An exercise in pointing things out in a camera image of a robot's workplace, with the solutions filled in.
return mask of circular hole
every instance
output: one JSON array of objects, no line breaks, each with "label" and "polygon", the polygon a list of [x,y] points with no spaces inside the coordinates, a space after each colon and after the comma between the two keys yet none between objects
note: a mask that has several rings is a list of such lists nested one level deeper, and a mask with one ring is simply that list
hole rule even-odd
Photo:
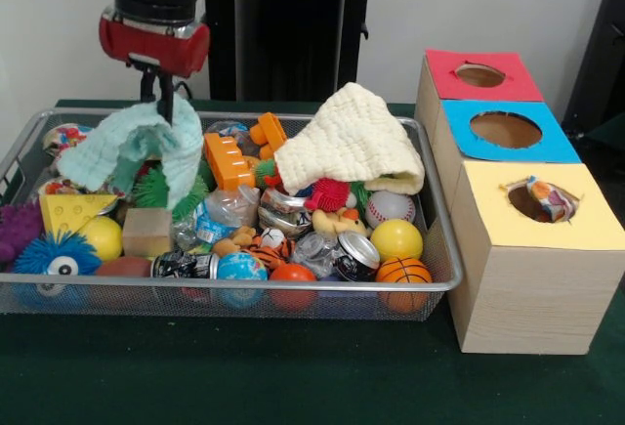
[{"label": "circular hole", "polygon": [[[540,183],[540,185],[548,188],[547,185]],[[573,197],[567,191],[559,188],[558,186],[554,186],[551,184],[553,188],[555,188],[558,192],[561,193],[562,197],[567,200],[567,202],[557,203],[556,201],[551,202],[550,207],[552,207],[553,215],[549,211],[547,211],[541,203],[536,200],[529,192],[527,188],[526,182],[519,184],[517,187],[510,189],[508,191],[508,199],[513,206],[519,210],[524,216],[527,218],[531,218],[532,220],[539,223],[561,223],[567,222],[571,218],[575,216],[576,205],[578,204],[578,200]]]},{"label": "circular hole", "polygon": [[480,88],[494,88],[501,85],[506,79],[506,74],[503,71],[481,64],[461,65],[456,68],[456,75],[468,85]]},{"label": "circular hole", "polygon": [[540,128],[531,120],[501,110],[477,115],[471,119],[471,130],[487,142],[505,149],[526,149],[543,137]]}]

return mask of stacked boxes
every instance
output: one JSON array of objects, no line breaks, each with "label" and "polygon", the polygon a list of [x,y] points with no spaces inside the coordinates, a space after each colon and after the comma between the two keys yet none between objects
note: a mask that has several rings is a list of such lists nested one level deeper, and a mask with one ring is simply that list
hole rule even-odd
[{"label": "stacked boxes", "polygon": [[[416,118],[465,264],[449,294],[461,350],[588,352],[625,270],[625,232],[520,57],[428,51]],[[530,177],[559,190],[554,203],[577,202],[572,218],[537,218],[531,186],[513,198],[506,186]]]}]

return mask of table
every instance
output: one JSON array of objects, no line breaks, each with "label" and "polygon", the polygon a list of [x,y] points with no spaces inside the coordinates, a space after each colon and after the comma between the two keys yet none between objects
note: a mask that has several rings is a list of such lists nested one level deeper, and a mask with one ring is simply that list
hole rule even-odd
[{"label": "table", "polygon": [[[392,105],[397,115],[413,108]],[[423,323],[2,316],[0,332],[6,424],[624,420],[620,292],[585,357],[463,355],[445,299]]]}]

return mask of yellow cheese toy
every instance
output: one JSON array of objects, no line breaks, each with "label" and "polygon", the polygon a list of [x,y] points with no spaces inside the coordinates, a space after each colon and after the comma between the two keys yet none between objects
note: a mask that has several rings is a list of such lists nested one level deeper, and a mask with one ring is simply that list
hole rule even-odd
[{"label": "yellow cheese toy", "polygon": [[117,199],[116,195],[40,195],[46,232],[76,233]]}]

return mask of cream knit blanket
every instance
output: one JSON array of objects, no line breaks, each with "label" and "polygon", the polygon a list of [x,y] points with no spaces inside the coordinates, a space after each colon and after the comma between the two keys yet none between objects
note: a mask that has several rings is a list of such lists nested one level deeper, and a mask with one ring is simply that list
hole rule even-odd
[{"label": "cream knit blanket", "polygon": [[415,194],[425,177],[419,153],[384,100],[355,83],[328,99],[275,153],[275,162],[290,194],[321,178]]}]

